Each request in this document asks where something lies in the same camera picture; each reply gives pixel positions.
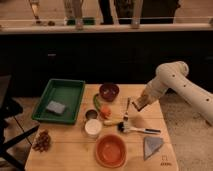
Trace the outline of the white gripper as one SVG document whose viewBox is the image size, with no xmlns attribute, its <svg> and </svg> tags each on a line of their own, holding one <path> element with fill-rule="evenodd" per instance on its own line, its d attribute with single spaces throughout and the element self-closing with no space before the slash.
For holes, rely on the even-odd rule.
<svg viewBox="0 0 213 171">
<path fill-rule="evenodd" d="M 155 77 L 145 87 L 143 95 L 148 102 L 155 102 L 160 99 L 168 90 L 168 87 L 163 84 L 159 78 Z"/>
</svg>

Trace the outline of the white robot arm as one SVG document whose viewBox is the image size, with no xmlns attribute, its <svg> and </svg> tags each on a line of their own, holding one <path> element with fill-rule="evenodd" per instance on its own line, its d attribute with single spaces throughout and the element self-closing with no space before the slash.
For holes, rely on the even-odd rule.
<svg viewBox="0 0 213 171">
<path fill-rule="evenodd" d="M 148 104 L 152 104 L 168 89 L 172 89 L 213 125 L 213 94 L 188 80 L 188 73 L 189 67 L 183 61 L 161 64 L 156 68 L 156 76 L 148 82 L 142 95 Z"/>
</svg>

